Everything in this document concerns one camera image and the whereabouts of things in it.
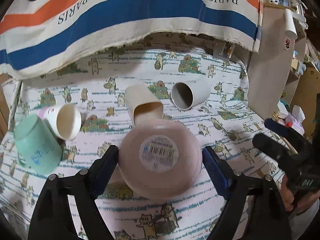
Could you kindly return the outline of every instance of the white paper cup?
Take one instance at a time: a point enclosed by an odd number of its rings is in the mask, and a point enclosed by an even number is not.
[[[162,119],[163,104],[146,85],[134,85],[124,91],[124,101],[134,125]]]
[[[211,93],[211,87],[206,80],[193,80],[175,83],[171,90],[171,99],[174,105],[182,111],[202,104]]]
[[[81,113],[73,104],[50,106],[44,113],[44,121],[57,137],[73,140],[81,128]]]

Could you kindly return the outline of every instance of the wooden panel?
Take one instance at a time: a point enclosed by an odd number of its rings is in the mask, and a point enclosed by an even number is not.
[[[306,117],[302,126],[309,137],[315,129],[313,120],[316,114],[317,93],[320,93],[320,73],[314,67],[307,66],[307,71],[300,77],[290,110],[294,105],[301,107]]]
[[[295,42],[286,50],[284,10],[264,7],[259,54],[248,69],[248,105],[263,119],[276,110],[290,71]]]
[[[0,84],[2,84],[7,80],[8,80],[7,75],[0,75]],[[8,131],[8,120],[9,120],[9,108],[3,94],[2,86],[0,86],[0,130],[2,133],[2,137]]]
[[[296,40],[294,50],[298,52],[298,55],[296,56],[296,59],[300,62],[303,62],[304,59],[304,53],[306,51],[306,37],[301,37],[301,35],[298,33],[298,39]],[[295,91],[297,89],[297,86],[299,84],[299,79],[289,79],[287,80],[287,83],[284,87],[284,93],[287,93],[285,97],[283,97],[283,100],[286,101],[289,105],[292,102],[293,96],[295,94]]]

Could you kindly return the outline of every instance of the blue gripper pad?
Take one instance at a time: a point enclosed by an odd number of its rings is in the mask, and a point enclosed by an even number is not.
[[[230,197],[228,189],[228,180],[219,168],[218,163],[212,157],[210,152],[205,148],[202,149],[202,161],[209,174],[209,177],[217,191],[217,194],[223,196],[225,199]]]

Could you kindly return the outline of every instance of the cup rim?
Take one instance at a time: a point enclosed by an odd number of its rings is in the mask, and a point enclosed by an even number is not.
[[[178,106],[178,105],[176,104],[176,102],[175,102],[174,97],[172,96],[172,92],[175,91],[175,90],[177,89],[177,86],[180,85],[180,84],[183,84],[183,85],[185,85],[186,87],[188,87],[189,90],[190,90],[190,92],[191,92],[191,94],[192,94],[192,102],[191,102],[191,104],[190,104],[188,107],[186,107],[186,108],[182,108],[182,107]],[[177,82],[177,83],[175,83],[175,84],[173,85],[172,89],[171,89],[170,95],[171,95],[172,103],[173,103],[179,110],[182,110],[182,111],[187,111],[187,110],[189,110],[189,109],[192,107],[193,102],[194,102],[194,99],[195,99],[195,98],[194,98],[194,95],[193,95],[192,89],[191,89],[191,88],[188,86],[188,84],[186,84],[185,82]]]

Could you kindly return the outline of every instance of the barcode label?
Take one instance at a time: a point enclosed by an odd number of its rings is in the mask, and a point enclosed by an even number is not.
[[[161,145],[152,143],[149,149],[149,153],[152,153],[155,155],[162,155],[167,158],[172,158],[174,150],[166,146],[161,146]]]
[[[143,166],[154,172],[166,172],[173,168],[179,152],[173,140],[165,135],[152,135],[140,146],[139,158]]]

